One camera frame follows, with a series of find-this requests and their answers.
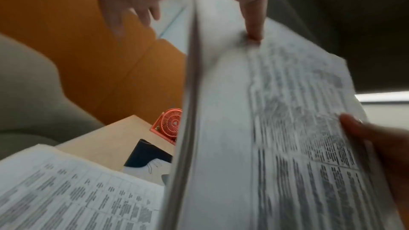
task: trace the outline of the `desk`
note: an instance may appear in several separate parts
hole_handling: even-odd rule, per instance
[[[150,127],[149,123],[133,115],[56,147],[120,171],[141,138],[173,155],[175,146],[150,132]]]

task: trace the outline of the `small fan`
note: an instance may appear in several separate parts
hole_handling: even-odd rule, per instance
[[[150,128],[150,131],[175,144],[181,116],[181,109],[169,109],[162,113]]]

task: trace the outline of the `document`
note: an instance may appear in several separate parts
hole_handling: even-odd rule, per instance
[[[161,217],[161,230],[404,229],[372,145],[338,121],[366,120],[345,60],[270,19],[248,44],[234,0],[196,0],[195,27],[181,123],[191,129],[173,160],[189,170],[165,194],[162,215],[178,219]]]
[[[0,229],[154,229],[163,187],[37,145],[0,161]]]

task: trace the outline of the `gray chair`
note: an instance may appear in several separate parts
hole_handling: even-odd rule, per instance
[[[0,34],[0,159],[103,127],[64,95],[56,66]]]

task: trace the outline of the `finger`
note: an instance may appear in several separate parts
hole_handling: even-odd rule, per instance
[[[148,27],[150,25],[150,15],[148,9],[135,10],[135,13],[138,15],[139,20],[144,26]]]
[[[374,145],[402,144],[409,140],[406,130],[363,123],[349,114],[341,114],[340,122],[347,134],[369,140]]]
[[[105,23],[114,34],[121,36],[122,28],[122,12],[130,7],[127,0],[98,0],[98,5],[101,10]]]
[[[264,38],[264,20],[267,13],[267,0],[254,0],[240,3],[240,10],[246,23],[250,39],[260,41]]]
[[[161,19],[161,9],[159,7],[159,3],[156,3],[155,5],[151,6],[149,8],[150,13],[152,14],[153,19],[158,21]]]

